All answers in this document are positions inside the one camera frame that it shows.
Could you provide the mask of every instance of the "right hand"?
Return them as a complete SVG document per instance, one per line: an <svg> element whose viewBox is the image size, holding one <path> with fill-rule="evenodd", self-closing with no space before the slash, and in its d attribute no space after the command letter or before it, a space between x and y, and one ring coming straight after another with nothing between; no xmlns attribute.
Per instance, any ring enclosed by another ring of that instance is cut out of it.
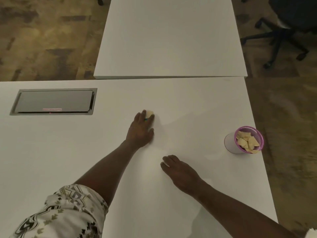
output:
<svg viewBox="0 0 317 238"><path fill-rule="evenodd" d="M175 155L163 157L162 170L172 179L173 183L182 192L196 198L204 181L197 172Z"/></svg>

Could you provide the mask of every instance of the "desk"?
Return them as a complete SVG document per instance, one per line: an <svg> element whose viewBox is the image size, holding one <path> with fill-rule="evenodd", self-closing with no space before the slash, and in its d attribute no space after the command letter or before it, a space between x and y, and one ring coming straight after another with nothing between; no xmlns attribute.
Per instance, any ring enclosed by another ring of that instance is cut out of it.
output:
<svg viewBox="0 0 317 238"><path fill-rule="evenodd" d="M97 88L93 115L9 116L18 90L30 88ZM128 165L105 238L230 237L161 170L168 154L277 221L262 154L234 155L224 147L228 133L255 125L243 77L1 82L0 106L3 237L115 149L144 108L156 114L154 140Z"/></svg>
<svg viewBox="0 0 317 238"><path fill-rule="evenodd" d="M247 76L231 0L111 0L94 76Z"/></svg>

